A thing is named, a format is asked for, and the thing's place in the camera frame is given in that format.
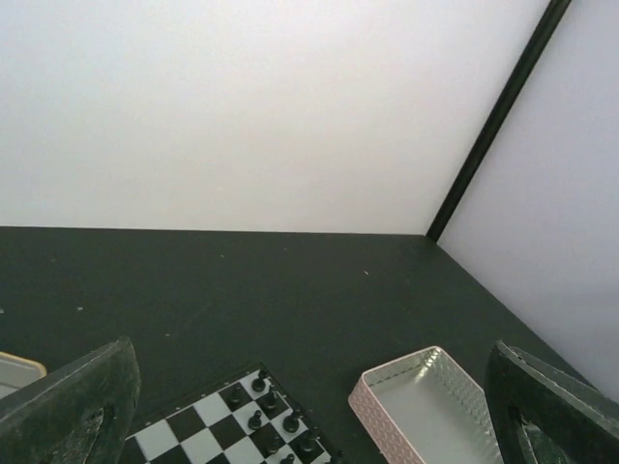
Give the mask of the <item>black knight near rook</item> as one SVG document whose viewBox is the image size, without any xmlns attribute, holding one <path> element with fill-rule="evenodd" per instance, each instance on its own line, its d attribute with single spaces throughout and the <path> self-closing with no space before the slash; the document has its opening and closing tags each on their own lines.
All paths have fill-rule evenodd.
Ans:
<svg viewBox="0 0 619 464">
<path fill-rule="evenodd" d="M 270 389 L 268 393 L 260 398 L 260 405 L 263 412 L 270 418 L 279 407 L 279 394 L 276 390 Z"/>
</svg>

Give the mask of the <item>black and silver chessboard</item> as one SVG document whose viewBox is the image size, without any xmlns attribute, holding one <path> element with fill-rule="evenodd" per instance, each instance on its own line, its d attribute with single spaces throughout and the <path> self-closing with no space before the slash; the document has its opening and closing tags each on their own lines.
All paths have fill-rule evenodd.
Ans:
<svg viewBox="0 0 619 464">
<path fill-rule="evenodd" d="M 251 389 L 257 372 L 268 373 L 264 392 Z M 228 397 L 235 385 L 242 387 L 241 401 L 231 407 Z M 274 389 L 279 407 L 272 417 L 262 410 L 260 398 Z M 290 434 L 283 430 L 283 419 L 294 409 L 303 412 L 299 430 Z M 248 419 L 262 411 L 262 427 L 248 429 Z M 294 463 L 302 463 L 295 445 L 306 431 L 316 432 L 323 452 L 311 463 L 345 463 L 343 452 L 330 443 L 302 405 L 293 399 L 262 363 L 242 370 L 215 386 L 189 394 L 148 419 L 137 423 L 126 439 L 121 463 L 280 463 L 289 453 Z M 268 456 L 266 446 L 273 436 L 282 440 L 280 451 Z"/>
</svg>

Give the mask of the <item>black queen chess piece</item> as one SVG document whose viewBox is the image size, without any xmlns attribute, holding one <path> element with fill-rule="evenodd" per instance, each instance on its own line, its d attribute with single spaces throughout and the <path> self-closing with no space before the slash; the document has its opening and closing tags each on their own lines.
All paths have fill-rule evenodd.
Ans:
<svg viewBox="0 0 619 464">
<path fill-rule="evenodd" d="M 316 432 L 304 432 L 296 442 L 295 452 L 302 463 L 311 463 L 322 452 L 322 448 L 318 444 L 318 435 Z"/>
</svg>

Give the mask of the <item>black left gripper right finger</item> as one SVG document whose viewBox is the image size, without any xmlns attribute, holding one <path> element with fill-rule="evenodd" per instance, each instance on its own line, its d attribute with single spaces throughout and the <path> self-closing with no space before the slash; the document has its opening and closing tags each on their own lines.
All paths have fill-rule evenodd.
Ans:
<svg viewBox="0 0 619 464">
<path fill-rule="evenodd" d="M 618 404 L 575 377 L 499 340 L 484 390 L 505 463 L 618 461 Z"/>
</svg>

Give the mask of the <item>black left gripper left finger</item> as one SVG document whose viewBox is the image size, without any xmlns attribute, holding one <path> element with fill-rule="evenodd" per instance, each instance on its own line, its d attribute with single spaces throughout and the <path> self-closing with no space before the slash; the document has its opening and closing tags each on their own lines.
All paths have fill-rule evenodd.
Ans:
<svg viewBox="0 0 619 464">
<path fill-rule="evenodd" d="M 117 463 L 140 395 L 122 336 L 1 399 L 3 463 Z"/>
</svg>

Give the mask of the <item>gold metal tin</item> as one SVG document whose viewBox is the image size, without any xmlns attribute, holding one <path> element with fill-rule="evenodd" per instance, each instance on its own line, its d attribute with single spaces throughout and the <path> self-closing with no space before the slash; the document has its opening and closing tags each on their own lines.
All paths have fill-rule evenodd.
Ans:
<svg viewBox="0 0 619 464">
<path fill-rule="evenodd" d="M 40 362 L 1 352 L 0 398 L 40 380 L 46 374 L 46 368 Z"/>
</svg>

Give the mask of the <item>black pawn chess piece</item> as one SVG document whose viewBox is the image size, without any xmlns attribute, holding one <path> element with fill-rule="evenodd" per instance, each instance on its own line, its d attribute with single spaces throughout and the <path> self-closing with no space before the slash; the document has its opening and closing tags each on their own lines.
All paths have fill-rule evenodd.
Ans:
<svg viewBox="0 0 619 464">
<path fill-rule="evenodd" d="M 235 385 L 234 388 L 231 390 L 228 397 L 228 403 L 231 407 L 236 407 L 240 403 L 241 391 L 242 387 L 240 385 Z"/>
</svg>

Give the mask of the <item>black corner frame post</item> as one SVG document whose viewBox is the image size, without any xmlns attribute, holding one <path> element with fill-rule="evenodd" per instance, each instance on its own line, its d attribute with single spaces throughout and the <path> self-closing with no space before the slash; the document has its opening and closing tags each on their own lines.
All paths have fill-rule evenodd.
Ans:
<svg viewBox="0 0 619 464">
<path fill-rule="evenodd" d="M 511 112 L 555 30 L 560 24 L 571 0 L 551 0 L 521 52 L 496 103 L 470 149 L 444 201 L 427 230 L 426 237 L 437 243 L 451 220 L 457 206 L 482 165 L 498 132 Z"/>
</svg>

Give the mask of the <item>black rook chess piece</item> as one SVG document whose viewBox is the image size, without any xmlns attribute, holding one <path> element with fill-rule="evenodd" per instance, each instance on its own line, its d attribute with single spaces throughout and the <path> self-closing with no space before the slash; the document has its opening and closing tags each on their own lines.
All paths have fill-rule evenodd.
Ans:
<svg viewBox="0 0 619 464">
<path fill-rule="evenodd" d="M 268 386 L 268 373 L 264 369 L 257 372 L 256 377 L 251 381 L 251 389 L 254 392 L 264 392 Z"/>
</svg>

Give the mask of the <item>pink tray of black pieces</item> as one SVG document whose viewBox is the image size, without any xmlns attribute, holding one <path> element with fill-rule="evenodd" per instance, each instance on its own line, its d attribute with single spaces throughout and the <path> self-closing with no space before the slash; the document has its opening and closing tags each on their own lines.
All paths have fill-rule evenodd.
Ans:
<svg viewBox="0 0 619 464">
<path fill-rule="evenodd" d="M 484 390 L 439 346 L 363 372 L 348 403 L 389 463 L 503 462 Z"/>
</svg>

